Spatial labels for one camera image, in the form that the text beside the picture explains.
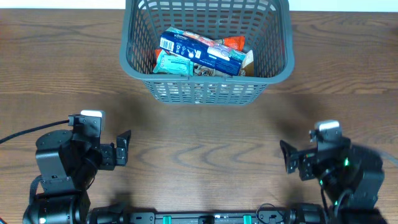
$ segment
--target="basket mesh side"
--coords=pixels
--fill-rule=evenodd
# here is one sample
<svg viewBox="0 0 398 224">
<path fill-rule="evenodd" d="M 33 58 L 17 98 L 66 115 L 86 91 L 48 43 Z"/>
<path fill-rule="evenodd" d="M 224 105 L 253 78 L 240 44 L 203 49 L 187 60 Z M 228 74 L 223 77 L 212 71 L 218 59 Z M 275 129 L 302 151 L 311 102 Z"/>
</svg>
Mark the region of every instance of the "basket mesh side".
<svg viewBox="0 0 398 224">
<path fill-rule="evenodd" d="M 243 105 L 251 103 L 267 85 L 224 83 L 148 82 L 146 87 L 156 100 L 165 103 L 208 103 Z"/>
<path fill-rule="evenodd" d="M 244 35 L 253 49 L 257 77 L 274 77 L 285 66 L 282 9 L 276 0 L 137 0 L 133 4 L 131 66 L 152 73 L 154 49 L 170 26 L 220 39 Z"/>
</svg>

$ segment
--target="wood grain surface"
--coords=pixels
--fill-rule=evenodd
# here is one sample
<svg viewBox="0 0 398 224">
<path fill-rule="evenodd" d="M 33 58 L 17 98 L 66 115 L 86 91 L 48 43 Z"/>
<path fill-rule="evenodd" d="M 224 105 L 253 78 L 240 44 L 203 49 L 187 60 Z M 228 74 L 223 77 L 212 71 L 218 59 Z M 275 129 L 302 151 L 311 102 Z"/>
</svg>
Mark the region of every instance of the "wood grain surface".
<svg viewBox="0 0 398 224">
<path fill-rule="evenodd" d="M 287 175 L 279 140 L 308 146 L 316 121 L 398 157 L 398 14 L 292 12 L 296 66 L 247 106 L 165 105 L 119 66 L 123 11 L 0 10 L 0 138 L 82 109 L 107 113 L 102 142 L 133 132 L 129 163 L 99 171 L 91 207 L 160 212 L 321 203 L 316 180 Z M 39 175 L 35 141 L 0 145 L 0 217 L 20 223 Z M 398 223 L 398 171 L 384 161 L 376 204 Z"/>
</svg>

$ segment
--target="green led light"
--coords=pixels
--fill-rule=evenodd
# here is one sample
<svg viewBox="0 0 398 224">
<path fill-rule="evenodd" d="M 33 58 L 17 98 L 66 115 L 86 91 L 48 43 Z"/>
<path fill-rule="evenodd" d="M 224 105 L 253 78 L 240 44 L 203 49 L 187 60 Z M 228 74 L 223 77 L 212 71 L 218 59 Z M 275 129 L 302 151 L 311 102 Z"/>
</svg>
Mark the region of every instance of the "green led light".
<svg viewBox="0 0 398 224">
<path fill-rule="evenodd" d="M 344 161 L 344 166 L 348 166 L 349 165 L 349 160 L 348 158 L 346 158 L 346 160 Z"/>
</svg>

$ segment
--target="food package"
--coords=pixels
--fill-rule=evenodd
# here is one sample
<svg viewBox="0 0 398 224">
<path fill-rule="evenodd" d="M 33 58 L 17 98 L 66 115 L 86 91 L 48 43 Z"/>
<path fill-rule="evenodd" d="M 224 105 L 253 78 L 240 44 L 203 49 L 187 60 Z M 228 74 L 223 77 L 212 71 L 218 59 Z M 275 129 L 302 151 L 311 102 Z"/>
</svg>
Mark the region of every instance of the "food package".
<svg viewBox="0 0 398 224">
<path fill-rule="evenodd" d="M 157 57 L 154 73 L 193 76 L 193 62 L 179 55 L 169 55 L 162 50 Z"/>
<path fill-rule="evenodd" d="M 239 76 L 253 77 L 254 76 L 254 57 L 253 51 L 250 50 L 246 54 L 246 58 L 243 60 L 242 69 Z"/>
<path fill-rule="evenodd" d="M 174 27 L 169 27 L 161 35 L 160 48 L 228 75 L 239 75 L 246 56 L 246 54 L 218 44 L 214 40 Z"/>
<path fill-rule="evenodd" d="M 235 50 L 242 51 L 244 47 L 244 36 L 227 37 L 220 40 L 215 40 L 216 43 L 231 47 Z"/>
<path fill-rule="evenodd" d="M 155 64 L 154 64 L 154 68 L 156 67 L 156 63 L 157 63 L 157 58 L 159 57 L 160 53 L 163 51 L 163 49 L 155 49 Z"/>
<path fill-rule="evenodd" d="M 214 68 L 209 68 L 198 63 L 193 65 L 193 75 L 196 76 L 210 76 L 210 77 L 231 77 L 226 73 L 215 70 Z"/>
</svg>

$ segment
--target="basket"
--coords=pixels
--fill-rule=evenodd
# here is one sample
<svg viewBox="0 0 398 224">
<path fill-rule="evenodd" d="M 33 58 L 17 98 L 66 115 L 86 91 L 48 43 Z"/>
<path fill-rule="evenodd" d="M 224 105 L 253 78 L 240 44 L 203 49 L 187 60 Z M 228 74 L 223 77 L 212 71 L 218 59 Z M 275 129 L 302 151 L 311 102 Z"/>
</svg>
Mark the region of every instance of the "basket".
<svg viewBox="0 0 398 224">
<path fill-rule="evenodd" d="M 170 26 L 211 39 L 244 35 L 255 77 L 152 74 L 154 50 Z M 292 45 L 287 0 L 127 0 L 120 63 L 161 102 L 245 105 L 292 73 Z"/>
</svg>

